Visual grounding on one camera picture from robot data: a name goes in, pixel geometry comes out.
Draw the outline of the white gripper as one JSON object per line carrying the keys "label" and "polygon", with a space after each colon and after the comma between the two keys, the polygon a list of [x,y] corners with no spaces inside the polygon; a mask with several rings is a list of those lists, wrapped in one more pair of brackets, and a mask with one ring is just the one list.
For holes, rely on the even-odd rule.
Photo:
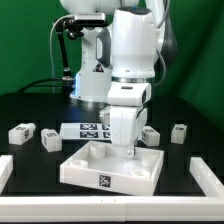
{"label": "white gripper", "polygon": [[108,106],[99,112],[102,124],[110,126],[111,142],[133,148],[147,121],[144,104],[151,98],[150,83],[113,82],[108,93]]}

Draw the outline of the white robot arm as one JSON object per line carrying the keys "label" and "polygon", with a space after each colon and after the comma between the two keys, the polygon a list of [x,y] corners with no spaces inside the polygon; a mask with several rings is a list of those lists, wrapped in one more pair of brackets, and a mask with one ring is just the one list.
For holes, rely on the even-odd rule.
{"label": "white robot arm", "polygon": [[132,149],[147,121],[155,64],[173,59],[171,0],[60,0],[69,37],[82,39],[82,65],[70,97],[106,104],[100,113],[111,142]]}

